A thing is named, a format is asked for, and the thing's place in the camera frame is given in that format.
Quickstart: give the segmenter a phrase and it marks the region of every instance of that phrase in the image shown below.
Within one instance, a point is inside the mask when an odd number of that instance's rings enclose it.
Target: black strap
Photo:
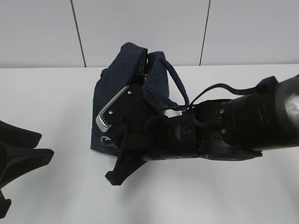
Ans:
[[[210,87],[206,88],[205,90],[203,90],[192,102],[190,105],[193,105],[193,103],[202,95],[204,95],[206,92],[215,89],[215,88],[223,88],[226,89],[227,91],[233,93],[234,95],[239,95],[239,96],[246,96],[246,95],[250,95],[253,93],[256,93],[256,88],[249,88],[249,89],[244,89],[244,90],[237,90],[234,89],[233,87],[230,87],[229,85],[223,84],[223,83],[218,83],[215,85],[211,85]]]
[[[180,91],[180,93],[182,94],[184,101],[185,101],[185,105],[188,106],[190,101],[187,95],[187,92],[185,90],[185,87],[181,81],[181,79],[179,78],[177,72],[175,71],[174,67],[165,59],[165,58],[160,58],[161,63],[165,66],[165,68],[168,70],[172,80],[174,81],[174,83],[176,84],[178,90]],[[156,98],[160,99],[162,101],[162,103],[164,105],[166,105],[167,107],[173,107],[173,106],[178,106],[177,103],[173,102],[172,100],[170,100],[168,97],[166,97],[165,95],[161,94],[158,90],[156,90],[154,87],[149,87],[148,90],[150,91],[151,94],[153,94]],[[174,108],[173,110],[175,111],[181,111],[181,110],[185,110],[185,108]]]

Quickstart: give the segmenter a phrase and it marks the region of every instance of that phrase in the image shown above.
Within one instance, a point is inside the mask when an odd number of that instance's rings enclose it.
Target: black cable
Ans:
[[[235,95],[239,95],[239,96],[245,96],[245,95],[250,95],[250,94],[253,94],[253,93],[256,93],[256,88],[253,87],[253,88],[249,88],[249,89],[244,89],[244,90],[237,90],[237,89],[234,89],[233,87],[229,86],[229,85],[226,85],[226,84],[223,84],[223,83],[218,83],[218,84],[215,84],[215,85],[211,85],[210,87],[206,88],[205,90],[203,90],[191,103],[190,105],[193,105],[193,103],[199,98],[201,97],[203,94],[205,94],[206,92],[212,90],[212,89],[215,89],[215,88],[223,88],[223,89],[226,89],[227,91],[235,94]]]
[[[194,105],[194,102],[199,98],[201,97],[202,95],[204,95],[206,92],[212,90],[212,89],[215,89],[215,88],[223,88],[223,89],[226,89],[227,91],[235,94],[235,95],[250,95],[250,94],[253,94],[253,93],[256,93],[256,88],[253,87],[253,88],[249,88],[249,89],[244,89],[244,90],[237,90],[237,89],[234,89],[232,88],[231,86],[229,85],[226,85],[226,84],[222,84],[222,83],[219,83],[219,84],[215,84],[215,85],[212,85],[208,88],[206,88],[205,90],[203,90],[191,103],[190,103],[190,106],[189,106],[189,109],[191,111],[191,116],[192,116],[192,119],[193,119],[193,122],[195,123],[196,126],[198,127],[206,127],[206,126],[211,126],[211,125],[223,125],[223,122],[222,122],[222,119],[212,119],[208,122],[205,122],[205,123],[202,123],[200,121],[198,121],[196,118],[195,118],[195,115],[194,115],[194,111],[192,110],[192,107]]]

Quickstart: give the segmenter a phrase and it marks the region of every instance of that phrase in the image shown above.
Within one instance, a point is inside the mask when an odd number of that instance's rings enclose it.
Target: screw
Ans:
[[[189,135],[189,134],[191,134],[191,132],[192,132],[192,129],[190,127],[186,126],[183,128],[184,135]]]

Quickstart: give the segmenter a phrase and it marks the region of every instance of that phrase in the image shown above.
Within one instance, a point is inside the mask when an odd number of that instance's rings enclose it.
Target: white wall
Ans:
[[[0,68],[82,66],[69,0],[0,1]]]
[[[87,67],[131,41],[173,65],[298,63],[297,0],[73,0]],[[83,67],[71,0],[1,0],[0,68]]]

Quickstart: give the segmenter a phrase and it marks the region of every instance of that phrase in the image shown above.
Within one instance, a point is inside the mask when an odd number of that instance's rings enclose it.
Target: bag handle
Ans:
[[[180,93],[182,94],[182,96],[184,98],[185,105],[188,106],[190,104],[190,101],[189,101],[187,92],[185,90],[185,87],[184,87],[181,79],[179,78],[177,72],[175,71],[174,67],[165,58],[163,58],[163,57],[160,58],[160,61],[165,66],[165,68],[168,70],[168,72],[169,72],[172,80],[174,81],[174,83],[176,84],[178,90],[180,91]],[[168,97],[166,97],[165,95],[161,94],[155,88],[151,88],[149,91],[156,98],[159,98],[167,107],[178,106],[177,103],[173,102]],[[175,110],[175,111],[181,111],[181,110],[185,110],[185,108],[174,108],[173,110]]]

